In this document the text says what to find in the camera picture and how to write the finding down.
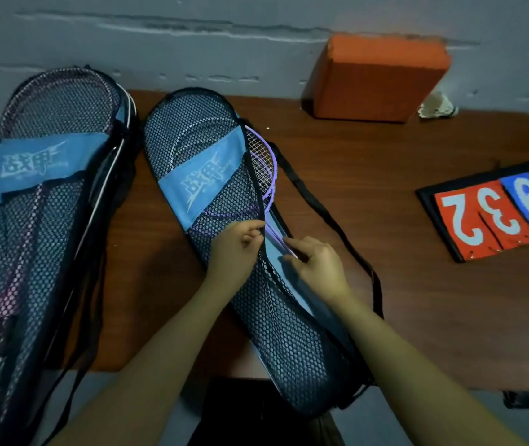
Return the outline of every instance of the gray wall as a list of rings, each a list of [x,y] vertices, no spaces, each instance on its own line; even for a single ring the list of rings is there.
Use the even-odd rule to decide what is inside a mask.
[[[26,77],[73,63],[128,88],[298,98],[334,31],[444,37],[440,89],[529,112],[529,0],[0,0],[0,111]]]

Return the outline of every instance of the mesh bag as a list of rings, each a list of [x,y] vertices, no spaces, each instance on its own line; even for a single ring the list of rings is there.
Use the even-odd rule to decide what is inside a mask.
[[[0,119],[0,443],[24,432],[34,382],[82,269],[105,230],[107,201],[134,146],[136,113],[90,68],[39,74]]]
[[[168,197],[169,178],[192,162],[189,160],[200,160],[204,155],[201,152],[213,144],[220,144],[234,131],[241,131],[242,140],[245,140],[244,124],[222,96],[203,89],[176,91],[149,115],[144,131],[145,152],[155,178],[183,227],[179,213],[186,207],[177,210],[173,206]],[[218,163],[217,169],[225,168],[224,160]],[[186,180],[182,180],[182,184],[186,188],[189,185]],[[274,204],[271,212],[281,230],[289,234]],[[262,194],[246,151],[209,205],[184,229],[206,264],[211,240],[226,225],[263,218]],[[232,299],[234,311],[281,396],[298,413],[312,418],[335,406],[346,407],[359,389],[372,382],[365,362],[348,335],[347,344],[339,341],[298,303],[269,261],[266,250],[266,247],[261,248],[252,274]]]

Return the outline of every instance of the wooden table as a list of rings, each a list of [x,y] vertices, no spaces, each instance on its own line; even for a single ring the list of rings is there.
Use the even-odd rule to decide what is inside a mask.
[[[133,91],[141,117],[163,94]],[[462,111],[407,125],[314,120],[299,102],[229,97],[276,142],[380,275],[387,322],[470,388],[529,390],[529,246],[455,264],[414,190],[529,160],[529,115]],[[94,370],[117,371],[200,285],[203,271],[143,154],[108,238],[105,322]],[[370,281],[284,175],[276,203],[293,234],[328,241],[358,297]],[[267,375],[230,313],[195,372]]]

